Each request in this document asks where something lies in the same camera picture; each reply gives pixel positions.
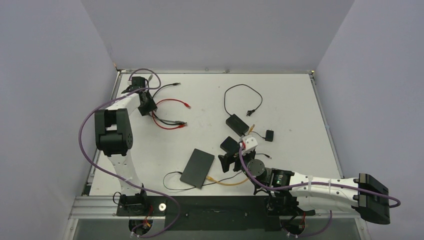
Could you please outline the black Mercury switch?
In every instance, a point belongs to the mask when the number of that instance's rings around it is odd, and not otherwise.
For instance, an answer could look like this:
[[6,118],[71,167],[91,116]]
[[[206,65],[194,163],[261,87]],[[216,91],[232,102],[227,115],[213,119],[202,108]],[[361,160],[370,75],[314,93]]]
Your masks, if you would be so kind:
[[214,159],[214,155],[195,148],[179,180],[192,187],[201,189]]

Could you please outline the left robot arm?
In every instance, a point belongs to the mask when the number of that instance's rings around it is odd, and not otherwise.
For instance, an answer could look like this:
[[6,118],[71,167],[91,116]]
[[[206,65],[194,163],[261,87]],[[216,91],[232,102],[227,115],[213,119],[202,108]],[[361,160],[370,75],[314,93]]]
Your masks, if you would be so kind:
[[157,109],[148,86],[148,79],[132,77],[120,100],[94,113],[96,147],[112,163],[120,184],[118,216],[145,216],[152,209],[131,155],[134,136],[130,114],[137,110],[146,116]]

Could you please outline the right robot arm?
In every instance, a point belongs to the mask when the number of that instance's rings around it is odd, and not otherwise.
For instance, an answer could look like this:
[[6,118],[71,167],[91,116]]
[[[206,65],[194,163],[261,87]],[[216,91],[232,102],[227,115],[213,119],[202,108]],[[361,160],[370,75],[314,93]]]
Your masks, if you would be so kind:
[[268,214],[291,216],[317,210],[358,214],[363,220],[388,225],[390,199],[388,188],[372,175],[360,173],[353,178],[323,178],[290,170],[265,167],[255,151],[239,157],[237,153],[219,155],[223,172],[234,164],[254,186],[254,193],[265,192]]

